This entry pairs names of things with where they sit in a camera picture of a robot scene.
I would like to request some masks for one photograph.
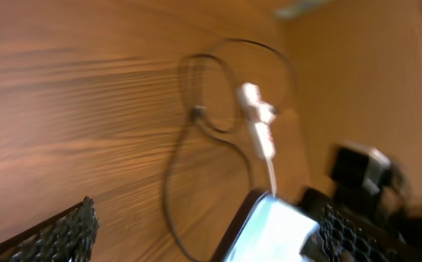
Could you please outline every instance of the phone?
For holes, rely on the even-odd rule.
[[[310,261],[300,254],[319,224],[265,191],[251,191],[224,234],[212,261]]]

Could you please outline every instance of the wood grain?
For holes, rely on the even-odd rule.
[[[281,47],[276,21],[251,1],[0,1],[0,242],[88,195],[100,217],[94,261],[183,261],[161,212],[164,169],[186,115],[176,66],[230,36]],[[285,92],[267,52],[231,45],[219,55],[269,102]],[[205,79],[210,116],[226,125],[233,94],[216,66]],[[291,101],[274,123],[288,199],[308,183]],[[245,128],[222,138],[245,150],[267,186]],[[244,162],[193,130],[171,189],[186,247],[208,259],[248,192]]]

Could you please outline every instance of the beige wall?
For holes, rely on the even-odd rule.
[[[422,196],[422,2],[338,0],[284,23],[315,187],[333,143],[394,155]]]

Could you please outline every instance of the black mesh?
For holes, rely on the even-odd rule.
[[[384,250],[375,239],[367,236],[331,206],[326,206],[323,212],[319,234],[330,261],[341,261],[341,254],[345,252],[356,262],[401,261],[394,250]]]
[[[98,227],[93,200],[86,197],[62,218],[8,247],[0,261],[89,261]]]

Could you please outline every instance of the white connector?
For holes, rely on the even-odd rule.
[[[261,100],[260,88],[251,83],[244,83],[238,90],[240,104],[247,117],[248,128],[255,144],[255,150],[261,159],[266,160],[272,194],[276,194],[276,176],[272,159],[276,154],[269,125],[276,118],[275,108]]]

